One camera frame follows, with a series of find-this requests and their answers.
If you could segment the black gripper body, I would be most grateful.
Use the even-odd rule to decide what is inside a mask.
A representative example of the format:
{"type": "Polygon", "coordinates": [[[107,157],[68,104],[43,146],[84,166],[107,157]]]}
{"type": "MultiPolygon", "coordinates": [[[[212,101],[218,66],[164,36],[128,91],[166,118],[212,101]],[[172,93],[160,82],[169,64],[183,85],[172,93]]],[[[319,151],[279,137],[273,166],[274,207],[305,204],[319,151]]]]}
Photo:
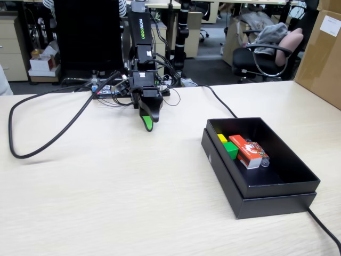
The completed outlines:
{"type": "Polygon", "coordinates": [[[158,88],[155,86],[154,72],[133,72],[132,93],[143,97],[157,97],[158,88]]]}

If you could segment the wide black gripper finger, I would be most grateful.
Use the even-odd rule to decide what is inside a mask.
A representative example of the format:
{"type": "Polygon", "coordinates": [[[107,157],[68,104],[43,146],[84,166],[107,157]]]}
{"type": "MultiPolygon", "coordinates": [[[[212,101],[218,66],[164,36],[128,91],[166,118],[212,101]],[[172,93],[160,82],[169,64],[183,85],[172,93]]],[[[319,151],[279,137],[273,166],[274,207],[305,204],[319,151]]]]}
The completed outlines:
{"type": "Polygon", "coordinates": [[[139,114],[141,117],[149,116],[155,123],[159,122],[160,110],[163,106],[162,96],[157,97],[143,97],[139,95],[139,114]]]}

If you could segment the green-padded black gripper finger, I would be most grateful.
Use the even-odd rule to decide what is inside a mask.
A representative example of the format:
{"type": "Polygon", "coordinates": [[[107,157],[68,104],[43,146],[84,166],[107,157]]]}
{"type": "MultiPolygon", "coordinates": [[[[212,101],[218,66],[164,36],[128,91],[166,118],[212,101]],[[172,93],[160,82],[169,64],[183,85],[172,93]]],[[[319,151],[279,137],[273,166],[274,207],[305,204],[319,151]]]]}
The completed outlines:
{"type": "Polygon", "coordinates": [[[150,108],[144,104],[139,103],[139,115],[143,121],[144,127],[148,132],[153,130],[154,118],[150,108]]]}

